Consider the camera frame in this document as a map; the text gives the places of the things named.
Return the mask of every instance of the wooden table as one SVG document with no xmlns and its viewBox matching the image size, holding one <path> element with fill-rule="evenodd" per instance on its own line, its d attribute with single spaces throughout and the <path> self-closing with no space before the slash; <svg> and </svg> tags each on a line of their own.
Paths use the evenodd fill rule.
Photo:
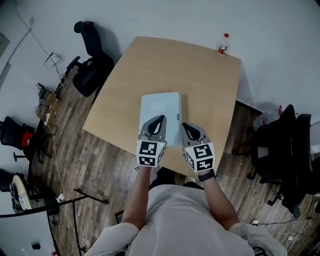
<svg viewBox="0 0 320 256">
<path fill-rule="evenodd" d="M 83 129 L 136 154 L 141 96 L 179 92 L 182 121 L 205 129 L 214 145 L 215 170 L 235 107 L 241 60 L 206 47 L 136 37 L 106 80 Z M 168 147 L 161 165 L 194 176 L 182 147 Z"/>
</svg>

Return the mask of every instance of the black cable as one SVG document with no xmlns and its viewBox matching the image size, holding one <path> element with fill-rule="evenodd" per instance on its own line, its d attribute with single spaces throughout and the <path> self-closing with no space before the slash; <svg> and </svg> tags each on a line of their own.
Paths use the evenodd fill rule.
<svg viewBox="0 0 320 256">
<path fill-rule="evenodd" d="M 302 218 L 302 219 L 292 219 L 292 220 L 288 220 L 286 222 L 259 223 L 257 226 L 262 226 L 262 225 L 268 226 L 268 225 L 273 225 L 273 224 L 286 224 L 289 222 L 299 222 L 299 221 L 305 221 L 305 220 L 317 220 L 317 219 L 312 218 L 312 217 L 306 217 L 306 218 Z"/>
<path fill-rule="evenodd" d="M 52 125 L 51 131 L 53 131 L 54 127 L 56 128 L 56 130 L 55 130 L 55 132 L 53 132 L 53 136 L 55 136 L 57 134 L 58 125 L 56 125 L 56 124 Z"/>
</svg>

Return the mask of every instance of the wrist strap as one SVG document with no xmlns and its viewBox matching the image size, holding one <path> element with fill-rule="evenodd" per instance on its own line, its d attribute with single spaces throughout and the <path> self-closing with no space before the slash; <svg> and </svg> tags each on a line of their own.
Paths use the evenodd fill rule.
<svg viewBox="0 0 320 256">
<path fill-rule="evenodd" d="M 213 169 L 210 170 L 209 173 L 204 174 L 204 175 L 198 175 L 199 181 L 204 182 L 206 180 L 209 180 L 211 178 L 216 178 L 215 171 Z"/>
</svg>

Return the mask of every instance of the white t-shirt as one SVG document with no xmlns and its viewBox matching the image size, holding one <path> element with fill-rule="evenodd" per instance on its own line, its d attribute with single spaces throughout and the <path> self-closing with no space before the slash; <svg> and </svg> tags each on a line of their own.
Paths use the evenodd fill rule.
<svg viewBox="0 0 320 256">
<path fill-rule="evenodd" d="M 238 223 L 226 231 L 210 214 L 205 192 L 177 185 L 150 190 L 146 225 L 105 228 L 85 256 L 286 256 L 286 249 L 261 226 Z"/>
</svg>

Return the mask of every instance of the pants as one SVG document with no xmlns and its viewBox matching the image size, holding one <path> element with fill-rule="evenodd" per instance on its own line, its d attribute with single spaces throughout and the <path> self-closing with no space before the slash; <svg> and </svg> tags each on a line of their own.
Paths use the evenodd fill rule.
<svg viewBox="0 0 320 256">
<path fill-rule="evenodd" d="M 164 185 L 164 184 L 171 184 L 175 185 L 175 174 L 172 170 L 161 167 L 160 170 L 156 173 L 156 179 L 151 183 L 149 190 L 153 189 L 156 186 L 159 185 Z M 199 190 L 204 190 L 203 187 L 199 186 L 195 182 L 187 182 L 186 184 L 182 185 L 183 187 L 189 187 L 189 188 L 194 188 L 194 189 L 199 189 Z"/>
</svg>

